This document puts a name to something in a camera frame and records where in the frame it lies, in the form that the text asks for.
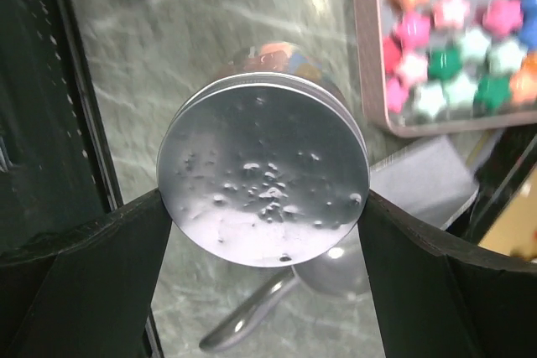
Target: gray marble countertop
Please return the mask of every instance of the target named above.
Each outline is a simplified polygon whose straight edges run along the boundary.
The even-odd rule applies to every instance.
[[[238,50],[301,45],[331,70],[371,163],[402,148],[362,116],[352,0],[73,0],[125,201],[153,189],[157,152],[179,106]],[[468,153],[479,137],[454,137]],[[173,228],[153,309],[167,358],[203,356],[207,330],[273,273],[213,257]],[[383,356],[371,295],[338,304],[296,289],[234,358]]]

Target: metal tin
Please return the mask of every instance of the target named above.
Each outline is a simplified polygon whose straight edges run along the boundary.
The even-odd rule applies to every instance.
[[[343,102],[295,45],[242,52],[164,137],[157,175],[174,222],[248,266],[289,266],[336,245],[369,190],[365,142]]]

